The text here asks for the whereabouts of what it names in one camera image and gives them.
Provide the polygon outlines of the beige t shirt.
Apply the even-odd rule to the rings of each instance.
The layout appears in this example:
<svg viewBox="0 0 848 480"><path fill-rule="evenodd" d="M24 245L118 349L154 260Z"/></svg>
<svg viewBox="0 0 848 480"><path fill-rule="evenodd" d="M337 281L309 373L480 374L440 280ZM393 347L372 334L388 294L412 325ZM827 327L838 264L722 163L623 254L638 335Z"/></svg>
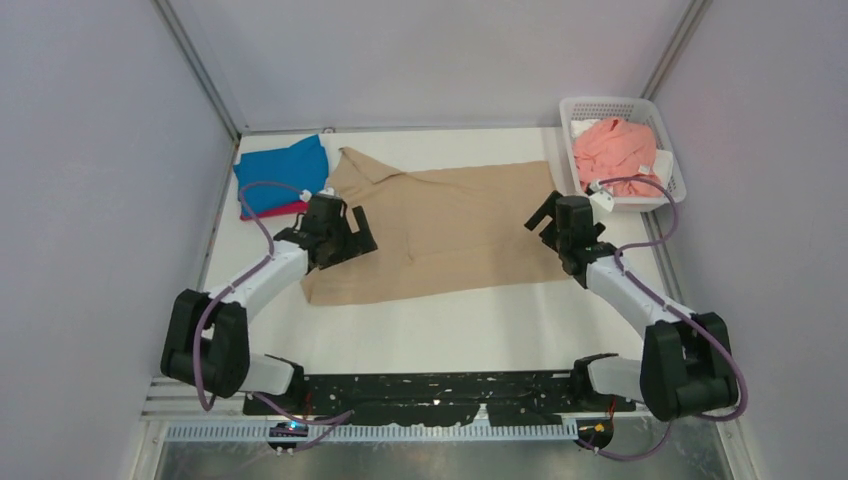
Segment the beige t shirt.
<svg viewBox="0 0 848 480"><path fill-rule="evenodd" d="M544 161L404 172L344 147L329 184L366 213L376 251L301 282L317 306L566 279L525 222L555 189Z"/></svg>

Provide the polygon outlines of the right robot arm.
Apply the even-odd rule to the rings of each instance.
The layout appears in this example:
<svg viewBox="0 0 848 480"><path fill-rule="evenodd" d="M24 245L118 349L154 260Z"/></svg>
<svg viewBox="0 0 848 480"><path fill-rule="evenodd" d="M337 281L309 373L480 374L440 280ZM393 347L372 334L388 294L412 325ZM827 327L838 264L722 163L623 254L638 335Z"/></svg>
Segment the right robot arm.
<svg viewBox="0 0 848 480"><path fill-rule="evenodd" d="M637 401L669 422L695 416L712 421L738 418L749 394L733 360L729 331L716 313L697 313L649 287L626 262L623 251L600 239L593 197L552 192L527 220L539 228L566 274L606 301L643 340L640 359L597 354L572 370L571 397L596 410L610 395Z"/></svg>

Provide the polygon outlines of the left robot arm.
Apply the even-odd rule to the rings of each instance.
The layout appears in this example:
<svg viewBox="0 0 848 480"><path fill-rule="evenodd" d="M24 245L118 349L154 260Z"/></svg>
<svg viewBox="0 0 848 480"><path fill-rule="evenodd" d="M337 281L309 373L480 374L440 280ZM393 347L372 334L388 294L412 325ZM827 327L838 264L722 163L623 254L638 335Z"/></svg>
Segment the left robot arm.
<svg viewBox="0 0 848 480"><path fill-rule="evenodd" d="M186 289L175 299L160 360L161 373L194 386L205 400L237 392L268 394L280 412L298 412L307 398L300 365L252 352L249 325L279 293L315 270L374 252L378 246L363 207L339 196L311 197L294 225L266 227L268 251L255 264L209 291Z"/></svg>

